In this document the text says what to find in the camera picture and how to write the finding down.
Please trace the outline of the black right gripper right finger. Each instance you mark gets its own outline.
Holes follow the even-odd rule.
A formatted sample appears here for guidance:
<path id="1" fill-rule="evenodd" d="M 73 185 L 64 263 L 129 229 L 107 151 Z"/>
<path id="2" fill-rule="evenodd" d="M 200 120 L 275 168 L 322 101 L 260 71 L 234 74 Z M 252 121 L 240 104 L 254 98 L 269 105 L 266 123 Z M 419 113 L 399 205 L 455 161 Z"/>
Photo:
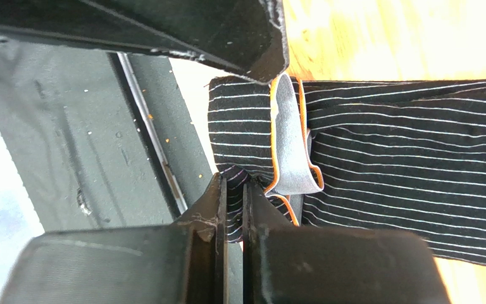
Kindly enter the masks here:
<path id="1" fill-rule="evenodd" d="M 290 222 L 269 202 L 257 182 L 246 183 L 243 194 L 243 301 L 297 303 L 272 286 L 268 261 L 270 230 L 288 227 Z"/>

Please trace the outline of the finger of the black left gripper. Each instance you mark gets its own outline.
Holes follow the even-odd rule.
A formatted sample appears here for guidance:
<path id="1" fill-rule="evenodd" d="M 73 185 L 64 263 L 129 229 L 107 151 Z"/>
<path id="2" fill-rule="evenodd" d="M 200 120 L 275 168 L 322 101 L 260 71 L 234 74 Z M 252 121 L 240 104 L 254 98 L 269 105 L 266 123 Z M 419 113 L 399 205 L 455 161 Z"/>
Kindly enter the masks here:
<path id="1" fill-rule="evenodd" d="M 0 1 L 0 36 L 181 58 L 260 84 L 289 65 L 281 1 Z"/>

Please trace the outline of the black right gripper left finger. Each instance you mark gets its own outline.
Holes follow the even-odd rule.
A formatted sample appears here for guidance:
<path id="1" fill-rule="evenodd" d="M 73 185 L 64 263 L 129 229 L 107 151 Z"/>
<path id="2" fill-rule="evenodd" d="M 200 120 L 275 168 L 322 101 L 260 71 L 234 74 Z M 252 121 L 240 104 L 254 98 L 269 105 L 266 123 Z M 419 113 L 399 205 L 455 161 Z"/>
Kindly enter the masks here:
<path id="1" fill-rule="evenodd" d="M 227 184 L 215 173 L 176 221 L 189 232 L 186 303 L 228 303 Z"/>

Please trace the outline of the black striped underwear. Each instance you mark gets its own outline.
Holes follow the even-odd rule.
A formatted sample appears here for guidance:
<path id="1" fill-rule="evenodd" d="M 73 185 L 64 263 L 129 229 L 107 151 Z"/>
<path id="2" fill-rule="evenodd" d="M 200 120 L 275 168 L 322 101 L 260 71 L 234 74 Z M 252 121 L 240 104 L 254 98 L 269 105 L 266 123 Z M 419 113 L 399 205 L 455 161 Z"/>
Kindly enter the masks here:
<path id="1" fill-rule="evenodd" d="M 295 226 L 400 229 L 486 266 L 486 79 L 209 83 L 208 133 L 242 241 L 255 181 Z"/>

